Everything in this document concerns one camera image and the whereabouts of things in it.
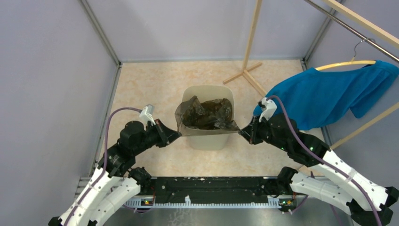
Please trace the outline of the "dark translucent trash bag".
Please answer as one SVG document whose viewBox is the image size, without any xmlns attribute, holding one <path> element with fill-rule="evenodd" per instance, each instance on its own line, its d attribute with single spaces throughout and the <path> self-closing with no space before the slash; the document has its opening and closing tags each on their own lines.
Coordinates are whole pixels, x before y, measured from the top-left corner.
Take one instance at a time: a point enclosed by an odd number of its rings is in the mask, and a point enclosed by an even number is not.
<svg viewBox="0 0 399 226">
<path fill-rule="evenodd" d="M 226 98 L 200 102 L 197 96 L 183 101 L 175 111 L 178 131 L 184 137 L 236 133 L 233 104 Z"/>
</svg>

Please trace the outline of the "cream plastic trash bin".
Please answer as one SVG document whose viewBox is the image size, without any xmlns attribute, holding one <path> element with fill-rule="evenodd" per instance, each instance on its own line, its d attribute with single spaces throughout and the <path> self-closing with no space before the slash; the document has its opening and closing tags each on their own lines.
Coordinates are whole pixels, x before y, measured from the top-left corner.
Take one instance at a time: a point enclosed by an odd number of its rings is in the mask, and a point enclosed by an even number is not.
<svg viewBox="0 0 399 226">
<path fill-rule="evenodd" d="M 195 85 L 184 91 L 175 111 L 178 131 L 197 150 L 221 150 L 239 128 L 233 92 L 226 86 Z"/>
</svg>

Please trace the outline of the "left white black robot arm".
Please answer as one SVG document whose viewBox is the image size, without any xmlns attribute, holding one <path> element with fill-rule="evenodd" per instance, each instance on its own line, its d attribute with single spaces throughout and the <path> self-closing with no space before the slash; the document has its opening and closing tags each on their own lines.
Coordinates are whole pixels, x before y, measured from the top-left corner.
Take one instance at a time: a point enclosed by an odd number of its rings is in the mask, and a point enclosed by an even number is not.
<svg viewBox="0 0 399 226">
<path fill-rule="evenodd" d="M 159 119 L 146 125 L 128 122 L 78 198 L 61 216 L 51 218 L 48 225 L 102 226 L 131 197 L 150 191 L 149 173 L 144 168 L 132 169 L 136 156 L 153 146 L 166 147 L 181 135 Z"/>
</svg>

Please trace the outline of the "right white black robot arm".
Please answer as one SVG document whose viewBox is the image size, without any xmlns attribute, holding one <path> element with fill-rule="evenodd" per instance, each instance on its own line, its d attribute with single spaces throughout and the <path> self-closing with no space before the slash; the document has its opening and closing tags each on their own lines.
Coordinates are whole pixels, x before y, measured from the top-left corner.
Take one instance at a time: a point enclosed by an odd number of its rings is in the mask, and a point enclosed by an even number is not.
<svg viewBox="0 0 399 226">
<path fill-rule="evenodd" d="M 383 187 L 369 180 L 345 163 L 325 142 L 301 132 L 294 120 L 279 113 L 270 119 L 253 116 L 239 131 L 250 144 L 266 142 L 284 152 L 293 161 L 321 173 L 329 185 L 284 167 L 276 188 L 282 194 L 306 194 L 331 204 L 350 215 L 361 226 L 386 226 L 391 222 L 391 205 L 399 198 L 392 186 Z"/>
</svg>

